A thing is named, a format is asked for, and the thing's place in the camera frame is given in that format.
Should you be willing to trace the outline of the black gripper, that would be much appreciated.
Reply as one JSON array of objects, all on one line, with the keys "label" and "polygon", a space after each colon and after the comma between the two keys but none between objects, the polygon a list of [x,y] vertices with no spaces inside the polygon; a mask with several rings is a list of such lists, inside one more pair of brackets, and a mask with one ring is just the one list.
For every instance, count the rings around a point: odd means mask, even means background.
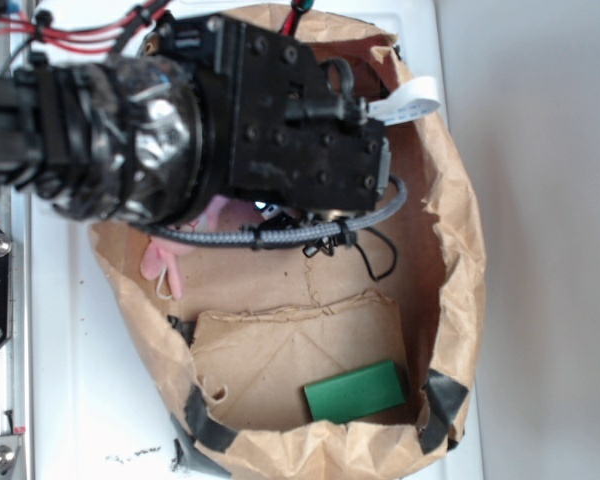
[{"label": "black gripper", "polygon": [[215,195],[298,210],[371,210],[388,183],[385,128],[341,58],[223,15],[165,15],[160,56],[191,88],[190,205]]}]

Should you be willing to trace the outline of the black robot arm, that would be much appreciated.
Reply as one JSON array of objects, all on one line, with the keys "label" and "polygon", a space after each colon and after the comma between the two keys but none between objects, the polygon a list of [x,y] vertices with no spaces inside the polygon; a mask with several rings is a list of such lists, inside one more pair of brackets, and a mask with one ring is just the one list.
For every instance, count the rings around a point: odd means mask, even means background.
[{"label": "black robot arm", "polygon": [[360,213],[389,166],[345,60],[226,15],[163,21],[152,55],[0,78],[0,186],[73,220],[174,225],[217,195]]}]

